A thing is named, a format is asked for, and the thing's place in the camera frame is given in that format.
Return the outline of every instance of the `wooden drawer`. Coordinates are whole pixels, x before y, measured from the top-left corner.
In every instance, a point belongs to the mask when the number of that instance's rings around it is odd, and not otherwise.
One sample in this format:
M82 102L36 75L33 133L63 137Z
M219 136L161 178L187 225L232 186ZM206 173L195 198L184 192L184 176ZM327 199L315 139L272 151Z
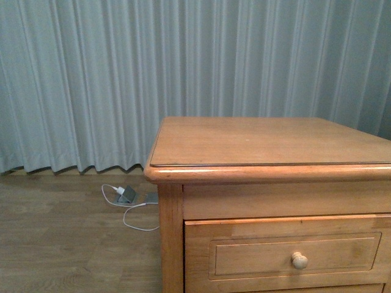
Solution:
M308 289L292 289L292 290L273 290L261 291L262 293L381 293L383 284L367 284L357 286L337 286L337 287L321 287Z
M185 221L186 293L386 283L390 223L389 214ZM297 252L304 269L292 264Z

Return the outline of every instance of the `rounded tabletop edge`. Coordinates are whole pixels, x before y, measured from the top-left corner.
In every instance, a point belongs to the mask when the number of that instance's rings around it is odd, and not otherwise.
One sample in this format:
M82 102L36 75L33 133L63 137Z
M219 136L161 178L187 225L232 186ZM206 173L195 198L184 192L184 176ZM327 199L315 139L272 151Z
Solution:
M374 181L391 180L391 164L206 167L152 167L148 164L144 175L155 184Z

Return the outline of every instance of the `nightstand top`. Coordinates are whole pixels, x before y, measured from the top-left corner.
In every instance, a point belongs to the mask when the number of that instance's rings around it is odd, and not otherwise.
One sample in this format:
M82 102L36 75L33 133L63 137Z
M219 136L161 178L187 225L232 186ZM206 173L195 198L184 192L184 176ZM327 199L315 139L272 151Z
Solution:
M167 117L147 168L357 164L391 165L391 141L320 118Z

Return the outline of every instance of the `white cable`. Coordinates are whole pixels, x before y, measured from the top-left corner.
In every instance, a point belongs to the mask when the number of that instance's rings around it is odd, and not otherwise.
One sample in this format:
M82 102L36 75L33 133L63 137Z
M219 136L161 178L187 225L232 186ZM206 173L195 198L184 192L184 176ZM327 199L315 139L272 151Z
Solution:
M128 211L130 211L131 209L134 209L134 208L138 208L140 206L146 206L147 204L157 204L157 203L142 203L142 204L138 204L136 206L132 206L130 208L128 208L125 213L123 214L123 223L125 224L125 226L128 226L130 228L133 228L133 229L136 229L136 230L140 230L140 231L145 231L145 232L149 232L149 231L153 231L153 230L156 230L156 229L159 229L159 226L155 227L155 228L152 228L152 229L143 229L143 228L138 228L138 227L135 227L135 226L131 226L129 224L126 224L125 222L125 217L126 217L126 214L128 213Z
M128 208L128 209L125 211L125 213L123 214L123 219L122 219L122 221L123 221L123 223L125 224L125 226L130 227L130 228L133 228L133 229L136 229L136 230L145 231L145 232L153 231L153 230L156 230L156 229L159 228L159 226L157 226L156 228L153 228L153 229L143 229L143 228L138 228L138 227L135 227L135 226L131 226L131 225L129 225L129 224L126 224L126 222L125 222L126 214L127 214L128 211L130 211L131 209L138 208L138 207L140 207L140 206L146 206L147 204L157 204L157 203L141 203L141 204L137 204L137 205L135 205L135 206L128 206L128 205L125 205L125 204L112 203L111 201L108 200L106 194L104 193L104 189L103 189L104 186L109 186L109 187L113 188L113 189L114 189L118 194L120 194L121 196L122 196L122 193L123 193L123 190L124 190L124 189L123 189L122 187L116 188L116 187L111 186L111 185L109 185L109 184L102 184L102 187L101 187L101 190L102 190L102 194L103 194L103 196L104 196L104 199L105 199L109 204L111 204L111 205L113 205L113 206L120 206L120 207L122 207L122 208Z

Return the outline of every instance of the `gray curtain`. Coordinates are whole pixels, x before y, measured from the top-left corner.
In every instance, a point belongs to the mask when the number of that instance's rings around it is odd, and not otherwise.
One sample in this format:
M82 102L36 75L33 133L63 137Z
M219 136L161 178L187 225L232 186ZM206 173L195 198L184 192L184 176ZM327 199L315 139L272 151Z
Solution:
M144 164L167 115L391 139L391 1L0 0L0 172Z

